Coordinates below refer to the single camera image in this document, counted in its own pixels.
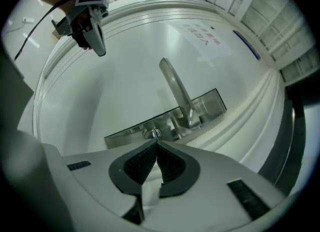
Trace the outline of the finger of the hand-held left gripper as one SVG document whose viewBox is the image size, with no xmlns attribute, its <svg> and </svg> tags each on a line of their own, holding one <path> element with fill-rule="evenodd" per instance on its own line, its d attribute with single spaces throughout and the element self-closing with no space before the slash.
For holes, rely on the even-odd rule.
<svg viewBox="0 0 320 232">
<path fill-rule="evenodd" d="M 89 47 L 99 56 L 106 54 L 105 42 L 102 36 L 102 30 L 99 24 L 94 23 L 92 29 L 83 32 L 83 36 Z"/>
</svg>

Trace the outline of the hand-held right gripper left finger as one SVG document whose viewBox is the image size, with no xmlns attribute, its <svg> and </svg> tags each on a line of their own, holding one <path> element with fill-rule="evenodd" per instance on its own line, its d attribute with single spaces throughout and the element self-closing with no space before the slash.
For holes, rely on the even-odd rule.
<svg viewBox="0 0 320 232">
<path fill-rule="evenodd" d="M 157 141 L 63 157 L 80 185 L 103 207 L 140 225 L 144 219 L 142 185 L 157 159 Z"/>
</svg>

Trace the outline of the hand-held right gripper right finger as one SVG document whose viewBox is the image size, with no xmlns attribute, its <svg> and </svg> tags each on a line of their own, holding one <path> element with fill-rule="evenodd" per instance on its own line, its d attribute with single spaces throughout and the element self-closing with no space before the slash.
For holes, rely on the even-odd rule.
<svg viewBox="0 0 320 232">
<path fill-rule="evenodd" d="M 285 196 L 234 159 L 183 144 L 168 147 L 193 157 L 197 181 L 182 195 L 159 200 L 147 215 L 156 232 L 264 232 L 281 213 Z"/>
</svg>

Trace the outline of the person's left hand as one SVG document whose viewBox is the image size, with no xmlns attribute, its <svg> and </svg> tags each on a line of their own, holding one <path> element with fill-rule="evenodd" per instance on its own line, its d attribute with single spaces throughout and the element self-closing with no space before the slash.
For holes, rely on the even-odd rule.
<svg viewBox="0 0 320 232">
<path fill-rule="evenodd" d="M 81 12 L 72 22 L 73 38 L 78 46 L 84 50 L 92 49 L 84 37 L 84 33 L 89 32 L 92 29 L 90 15 L 86 11 Z"/>
</svg>

